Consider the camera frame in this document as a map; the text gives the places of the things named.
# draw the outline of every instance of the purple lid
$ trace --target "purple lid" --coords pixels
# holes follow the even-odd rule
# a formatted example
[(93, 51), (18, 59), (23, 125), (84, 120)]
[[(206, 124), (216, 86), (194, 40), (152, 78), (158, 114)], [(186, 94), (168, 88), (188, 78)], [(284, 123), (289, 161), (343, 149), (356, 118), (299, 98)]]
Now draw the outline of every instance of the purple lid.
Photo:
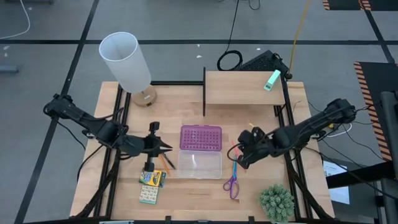
[(180, 133), (180, 149), (196, 151), (220, 151), (223, 132), (218, 126), (183, 125)]

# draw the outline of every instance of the pencil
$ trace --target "pencil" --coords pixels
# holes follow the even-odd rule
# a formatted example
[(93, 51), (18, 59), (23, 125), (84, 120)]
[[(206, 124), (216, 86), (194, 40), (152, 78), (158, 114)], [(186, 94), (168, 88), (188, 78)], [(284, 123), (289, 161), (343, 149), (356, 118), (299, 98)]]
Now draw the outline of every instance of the pencil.
[(166, 159), (166, 161), (170, 164), (170, 166), (175, 169), (174, 164), (172, 163), (172, 161), (170, 161), (170, 159), (166, 156), (166, 153), (162, 153), (162, 155), (164, 156), (164, 158)]
[(170, 175), (169, 168), (167, 168), (167, 165), (166, 165), (166, 163), (164, 162), (163, 155), (160, 154), (159, 157), (160, 157), (160, 160), (161, 160), (162, 163), (163, 163), (164, 169), (166, 170), (167, 174)]

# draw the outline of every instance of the orange striped tape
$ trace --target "orange striped tape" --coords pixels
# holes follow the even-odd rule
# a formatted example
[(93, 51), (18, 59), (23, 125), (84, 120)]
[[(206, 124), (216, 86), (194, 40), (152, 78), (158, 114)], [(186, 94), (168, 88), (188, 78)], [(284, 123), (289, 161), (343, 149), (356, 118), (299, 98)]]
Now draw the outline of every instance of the orange striped tape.
[[(368, 2), (368, 1), (359, 0), (360, 4), (361, 4), (361, 2), (364, 3), (364, 2)], [(359, 62), (355, 62), (354, 69), (355, 69), (355, 73), (356, 73), (356, 76), (359, 81), (359, 86), (361, 87), (361, 91), (362, 91), (362, 95), (363, 95), (365, 103), (367, 105), (373, 105), (374, 103), (372, 100), (372, 96), (369, 91), (368, 84), (366, 83), (365, 76), (363, 75), (363, 70), (362, 70), (361, 64)], [(371, 121), (373, 122), (372, 127), (373, 127), (373, 131), (376, 135), (377, 143), (379, 144), (381, 156), (385, 161), (390, 161), (391, 160), (390, 149), (388, 148), (386, 139), (384, 137), (383, 130), (381, 129), (381, 125), (379, 123), (379, 118), (377, 116), (375, 107), (370, 106), (368, 109), (368, 113), (369, 113)]]
[(322, 3), (323, 3), (323, 7), (326, 10), (330, 10), (330, 5), (329, 5), (329, 1), (328, 0), (323, 0)]
[(358, 3), (359, 3), (359, 6), (361, 7), (361, 10), (372, 11), (369, 0), (358, 0)]

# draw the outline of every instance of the wooden table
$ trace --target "wooden table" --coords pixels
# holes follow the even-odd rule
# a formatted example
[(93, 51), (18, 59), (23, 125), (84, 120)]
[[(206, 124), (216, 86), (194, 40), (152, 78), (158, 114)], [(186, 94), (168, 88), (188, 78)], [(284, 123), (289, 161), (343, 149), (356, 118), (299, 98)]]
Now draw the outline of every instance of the wooden table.
[[(118, 84), (104, 82), (99, 93), (95, 116), (106, 116), (113, 112)], [(235, 220), (247, 221), (254, 216), (256, 221), (267, 220), (257, 202), (260, 192), (271, 185), (283, 184), (289, 189), (284, 157), (271, 156), (250, 165), (247, 172), (238, 167), (239, 196), (229, 198), (229, 192), (222, 185), (231, 177), (233, 163), (226, 157), (231, 141), (237, 141), (242, 130), (251, 129), (249, 123), (260, 126), (265, 132), (279, 127), (271, 105), (208, 105), (206, 116), (202, 116), (202, 86), (156, 86), (158, 99), (148, 108), (130, 104), (127, 124), (128, 134), (145, 136), (149, 123), (160, 121), (157, 135), (174, 147), (168, 157), (177, 166), (180, 128), (184, 124), (208, 124), (223, 129), (223, 177), (220, 180), (179, 179), (176, 170), (170, 170), (165, 187), (160, 189), (156, 205), (139, 202), (141, 184), (138, 183), (145, 155), (121, 161), (118, 183), (114, 198), (112, 219), (164, 220), (171, 215), (173, 220)], [(298, 123), (310, 117), (303, 83), (290, 82), (289, 94)], [(85, 157), (97, 147), (95, 140), (89, 140)], [(316, 141), (309, 147), (318, 150)], [(76, 187), (71, 215), (78, 213), (98, 188), (104, 150), (91, 158), (81, 171)], [(302, 159), (309, 191), (325, 211), (334, 216), (328, 187), (323, 174), (322, 161), (317, 153), (303, 150)], [(156, 169), (163, 170), (159, 159), (154, 159)], [(101, 214), (104, 214), (108, 193), (104, 194)], [(302, 195), (298, 190), (302, 217), (305, 217)]]

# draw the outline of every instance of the floor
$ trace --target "floor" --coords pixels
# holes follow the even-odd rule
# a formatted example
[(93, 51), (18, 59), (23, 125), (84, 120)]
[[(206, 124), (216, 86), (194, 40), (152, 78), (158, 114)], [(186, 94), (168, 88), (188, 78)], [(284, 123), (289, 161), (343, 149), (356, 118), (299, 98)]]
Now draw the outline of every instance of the floor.
[[(101, 82), (114, 80), (98, 53), (101, 39), (112, 32), (126, 31), (139, 40), (146, 40), (141, 49), (153, 80), (201, 80), (202, 68), (216, 70), (216, 61), (225, 51), (236, 5), (236, 0), (100, 0), (86, 37), (94, 41), (84, 45), (73, 72), (71, 62), (96, 2), (26, 2), (32, 23), (30, 31), (13, 38), (21, 41), (0, 40), (0, 64), (20, 66), (18, 74), (0, 75), (1, 223), (13, 223), (17, 217), (49, 129), (50, 120), (42, 108), (54, 93), (60, 93), (67, 74), (73, 75), (69, 94), (89, 113), (94, 112)], [(241, 1), (233, 34), (233, 39), (240, 41), (230, 49), (241, 51), (244, 61), (271, 50), (288, 65), (292, 42), (279, 40), (294, 39), (304, 5), (305, 0), (261, 0), (260, 10), (253, 11), (247, 1)], [(384, 40), (398, 40), (395, 23), (398, 12), (371, 14)], [(26, 27), (21, 5), (0, 1), (0, 37), (21, 32)], [(299, 40), (311, 40), (297, 46), (292, 69), (293, 80), (304, 82), (308, 100), (318, 109), (335, 98), (346, 98), (357, 108), (364, 107), (353, 62), (387, 62), (365, 12), (327, 11), (321, 1), (313, 1)], [(387, 43), (392, 44), (388, 49), (398, 60), (398, 45)], [(222, 67), (232, 67), (235, 63), (236, 58), (226, 58)], [(360, 113), (357, 121), (368, 123), (367, 112)], [(81, 131), (73, 123), (62, 122), (74, 133)], [(371, 126), (354, 124), (349, 133), (379, 154)], [(81, 134), (78, 138), (84, 141)], [(326, 141), (360, 164), (381, 162), (347, 135)], [(347, 161), (322, 142), (320, 149), (331, 158)], [(25, 222), (68, 217), (82, 158), (83, 149), (58, 126)], [(337, 210), (336, 214), (343, 219), (364, 220), (345, 211)]]

